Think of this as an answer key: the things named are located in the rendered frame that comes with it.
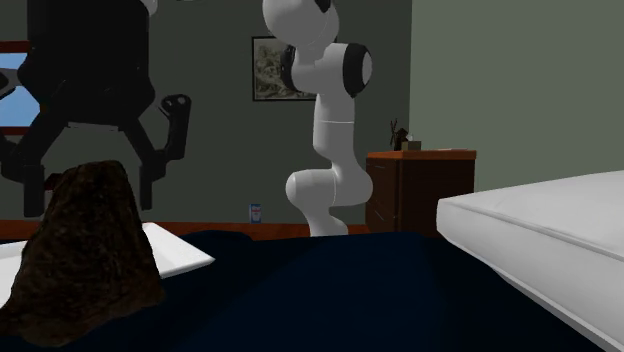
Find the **bed with dark blue cover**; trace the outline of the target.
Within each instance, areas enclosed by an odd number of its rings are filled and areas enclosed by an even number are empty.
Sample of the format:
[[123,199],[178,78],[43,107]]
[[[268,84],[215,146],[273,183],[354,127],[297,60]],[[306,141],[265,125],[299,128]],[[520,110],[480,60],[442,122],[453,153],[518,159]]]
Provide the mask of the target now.
[[165,279],[161,304],[61,348],[0,337],[0,352],[603,352],[442,239],[187,241],[213,262]]

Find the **flat white pillow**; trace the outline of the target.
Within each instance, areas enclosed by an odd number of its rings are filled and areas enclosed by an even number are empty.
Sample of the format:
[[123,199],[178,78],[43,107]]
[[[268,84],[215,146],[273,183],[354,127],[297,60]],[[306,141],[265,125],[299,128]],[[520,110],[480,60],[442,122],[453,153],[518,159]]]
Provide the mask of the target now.
[[[165,279],[210,265],[215,259],[153,222],[142,224],[160,276]],[[8,301],[27,240],[0,245],[0,308]]]

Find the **framed wall picture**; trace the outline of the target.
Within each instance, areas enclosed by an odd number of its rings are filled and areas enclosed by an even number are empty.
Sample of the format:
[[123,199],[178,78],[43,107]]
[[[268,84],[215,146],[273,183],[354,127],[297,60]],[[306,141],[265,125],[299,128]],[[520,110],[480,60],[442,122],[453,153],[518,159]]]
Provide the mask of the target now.
[[296,92],[281,80],[280,57],[286,44],[273,36],[252,38],[252,97],[254,101],[305,101],[314,94]]

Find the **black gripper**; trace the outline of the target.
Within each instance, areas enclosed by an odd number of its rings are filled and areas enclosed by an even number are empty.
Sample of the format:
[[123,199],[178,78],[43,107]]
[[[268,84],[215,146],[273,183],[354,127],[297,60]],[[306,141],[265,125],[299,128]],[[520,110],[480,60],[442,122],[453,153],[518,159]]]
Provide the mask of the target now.
[[139,199],[152,209],[152,185],[185,156],[191,98],[165,96],[167,141],[155,149],[139,118],[152,104],[149,22],[156,0],[26,0],[30,51],[18,78],[40,105],[35,128],[69,122],[117,126],[141,161]]

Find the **dark brown rock-shaped object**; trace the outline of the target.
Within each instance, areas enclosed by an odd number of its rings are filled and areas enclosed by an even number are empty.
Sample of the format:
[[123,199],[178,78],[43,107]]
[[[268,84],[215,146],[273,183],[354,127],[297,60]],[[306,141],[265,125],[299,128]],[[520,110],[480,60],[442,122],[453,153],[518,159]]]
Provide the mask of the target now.
[[21,252],[0,336],[60,347],[165,297],[122,164],[66,170]]

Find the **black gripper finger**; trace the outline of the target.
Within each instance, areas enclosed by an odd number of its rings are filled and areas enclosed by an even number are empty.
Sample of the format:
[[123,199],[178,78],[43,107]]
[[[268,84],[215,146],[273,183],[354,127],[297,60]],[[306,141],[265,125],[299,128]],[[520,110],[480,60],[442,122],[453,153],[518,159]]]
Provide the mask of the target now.
[[18,85],[41,103],[18,143],[9,141],[0,127],[0,174],[23,185],[23,215],[38,217],[45,209],[45,167],[42,159],[67,126],[67,120],[52,107],[52,95],[61,83],[58,73],[34,68],[0,68],[0,100]]

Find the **thick white pillow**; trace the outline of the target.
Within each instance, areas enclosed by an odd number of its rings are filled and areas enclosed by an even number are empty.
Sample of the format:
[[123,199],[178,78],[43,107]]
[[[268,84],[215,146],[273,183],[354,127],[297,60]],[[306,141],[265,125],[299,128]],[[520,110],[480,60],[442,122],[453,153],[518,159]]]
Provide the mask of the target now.
[[436,224],[595,344],[624,352],[624,170],[444,198]]

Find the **brown wooden nightstand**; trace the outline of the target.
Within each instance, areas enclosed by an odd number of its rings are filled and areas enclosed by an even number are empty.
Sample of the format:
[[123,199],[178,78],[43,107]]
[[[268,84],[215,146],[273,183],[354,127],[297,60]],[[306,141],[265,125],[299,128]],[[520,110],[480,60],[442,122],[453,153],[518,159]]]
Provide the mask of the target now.
[[395,120],[390,131],[393,149],[370,152],[366,158],[373,193],[365,206],[365,224],[373,233],[437,237],[438,201],[474,191],[477,152],[412,148],[408,132],[398,128]]

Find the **window with red frame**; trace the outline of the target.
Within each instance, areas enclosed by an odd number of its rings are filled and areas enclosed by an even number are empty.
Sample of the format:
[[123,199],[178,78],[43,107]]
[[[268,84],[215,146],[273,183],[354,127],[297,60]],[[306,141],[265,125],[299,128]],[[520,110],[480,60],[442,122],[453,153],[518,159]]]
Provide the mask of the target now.
[[0,41],[0,129],[5,135],[24,135],[40,111],[17,77],[30,48],[26,40]]

